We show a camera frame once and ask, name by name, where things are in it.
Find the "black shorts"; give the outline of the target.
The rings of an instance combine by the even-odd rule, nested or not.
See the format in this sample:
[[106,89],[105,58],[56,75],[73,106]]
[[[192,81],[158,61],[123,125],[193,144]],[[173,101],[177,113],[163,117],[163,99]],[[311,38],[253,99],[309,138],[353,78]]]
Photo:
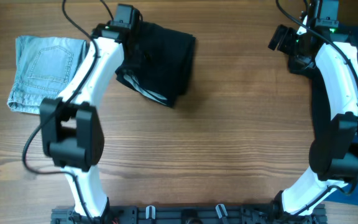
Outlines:
[[142,22],[132,55],[116,70],[116,80],[169,108],[187,92],[196,37]]

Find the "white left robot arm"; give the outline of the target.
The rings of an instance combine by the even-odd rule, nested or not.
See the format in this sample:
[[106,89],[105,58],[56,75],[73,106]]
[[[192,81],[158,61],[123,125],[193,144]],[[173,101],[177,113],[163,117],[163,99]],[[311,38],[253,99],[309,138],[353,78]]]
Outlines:
[[44,99],[40,104],[43,151],[70,185],[75,200],[68,217],[72,223],[107,223],[111,219],[109,199],[99,177],[104,134],[98,107],[138,30],[136,25],[117,22],[98,25],[73,80],[57,99]]

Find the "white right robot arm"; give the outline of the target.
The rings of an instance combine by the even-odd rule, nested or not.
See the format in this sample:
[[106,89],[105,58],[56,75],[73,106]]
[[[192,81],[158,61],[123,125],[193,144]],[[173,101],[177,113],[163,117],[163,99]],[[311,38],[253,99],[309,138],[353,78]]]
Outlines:
[[290,27],[277,27],[269,48],[288,55],[288,68],[312,82],[315,139],[309,166],[272,202],[272,217],[296,220],[334,192],[358,186],[358,27],[321,31],[324,40]]

